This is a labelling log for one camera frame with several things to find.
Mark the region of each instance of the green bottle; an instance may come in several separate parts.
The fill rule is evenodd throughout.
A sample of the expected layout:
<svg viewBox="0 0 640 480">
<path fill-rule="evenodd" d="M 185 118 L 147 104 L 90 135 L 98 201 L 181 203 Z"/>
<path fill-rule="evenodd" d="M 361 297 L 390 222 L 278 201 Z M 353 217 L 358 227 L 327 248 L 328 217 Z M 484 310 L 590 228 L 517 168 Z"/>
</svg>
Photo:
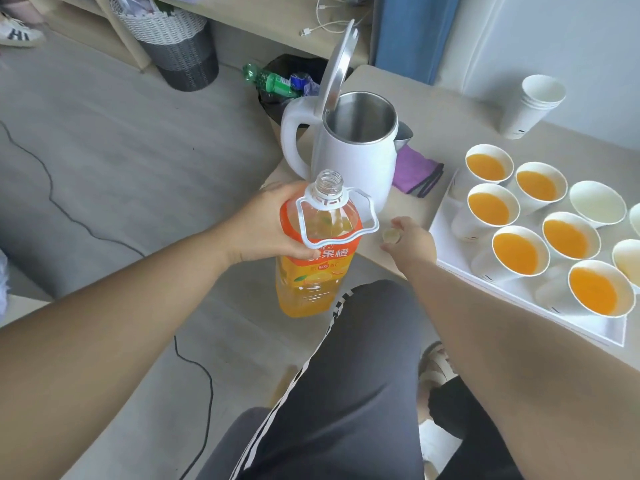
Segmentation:
<svg viewBox="0 0 640 480">
<path fill-rule="evenodd" d="M 254 83 L 258 89 L 286 98 L 300 97 L 300 93 L 291 87 L 288 79 L 274 72 L 260 69 L 255 64 L 245 64 L 242 72 L 244 78 Z"/>
</svg>

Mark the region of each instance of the purple cloth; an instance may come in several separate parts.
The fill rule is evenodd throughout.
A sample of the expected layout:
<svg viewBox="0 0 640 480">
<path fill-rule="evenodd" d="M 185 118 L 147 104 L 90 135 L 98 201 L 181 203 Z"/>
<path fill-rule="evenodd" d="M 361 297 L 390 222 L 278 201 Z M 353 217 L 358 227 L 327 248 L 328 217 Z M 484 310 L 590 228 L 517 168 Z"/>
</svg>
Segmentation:
<svg viewBox="0 0 640 480">
<path fill-rule="evenodd" d="M 424 197 L 442 176 L 444 165 L 405 144 L 398 152 L 393 185 L 405 194 Z"/>
</svg>

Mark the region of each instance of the plastic bottle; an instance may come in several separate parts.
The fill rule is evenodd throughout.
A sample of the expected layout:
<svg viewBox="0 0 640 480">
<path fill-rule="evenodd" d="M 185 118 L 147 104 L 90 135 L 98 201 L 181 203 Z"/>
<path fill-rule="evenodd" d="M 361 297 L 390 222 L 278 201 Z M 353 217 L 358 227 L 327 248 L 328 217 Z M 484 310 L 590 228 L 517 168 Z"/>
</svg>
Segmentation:
<svg viewBox="0 0 640 480">
<path fill-rule="evenodd" d="M 350 192 L 369 199 L 373 226 L 363 228 Z M 303 195 L 280 209 L 284 233 L 309 248 L 320 249 L 320 257 L 300 260 L 280 257 L 276 263 L 276 291 L 280 307 L 299 318 L 328 310 L 340 289 L 361 236 L 379 228 L 371 198 L 343 186 L 338 172 L 324 170 Z"/>
<path fill-rule="evenodd" d="M 277 94 L 286 98 L 297 98 L 301 93 L 291 87 L 288 79 L 274 72 L 260 69 L 256 64 L 245 64 L 242 67 L 244 78 L 251 81 L 258 89 Z"/>
</svg>

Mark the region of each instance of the person's left arm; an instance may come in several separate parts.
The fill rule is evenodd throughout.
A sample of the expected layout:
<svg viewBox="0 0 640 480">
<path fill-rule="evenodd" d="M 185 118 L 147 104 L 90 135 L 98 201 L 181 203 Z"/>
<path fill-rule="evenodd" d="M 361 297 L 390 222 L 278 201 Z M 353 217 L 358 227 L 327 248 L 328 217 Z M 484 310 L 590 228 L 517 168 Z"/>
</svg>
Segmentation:
<svg viewBox="0 0 640 480">
<path fill-rule="evenodd" d="M 280 225 L 303 188 L 262 191 L 227 221 L 0 329 L 2 478 L 64 475 L 229 266 L 312 258 Z"/>
</svg>

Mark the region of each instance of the kettle spout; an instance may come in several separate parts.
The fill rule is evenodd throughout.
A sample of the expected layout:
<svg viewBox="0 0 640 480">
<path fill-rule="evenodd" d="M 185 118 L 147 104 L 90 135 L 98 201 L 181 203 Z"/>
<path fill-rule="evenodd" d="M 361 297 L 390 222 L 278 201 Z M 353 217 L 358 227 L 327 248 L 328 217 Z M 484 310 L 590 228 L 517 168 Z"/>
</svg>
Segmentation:
<svg viewBox="0 0 640 480">
<path fill-rule="evenodd" d="M 396 152 L 399 152 L 405 144 L 409 143 L 411 138 L 413 138 L 413 131 L 411 131 L 411 128 L 409 128 L 406 123 L 398 121 L 398 133 L 394 139 Z"/>
</svg>

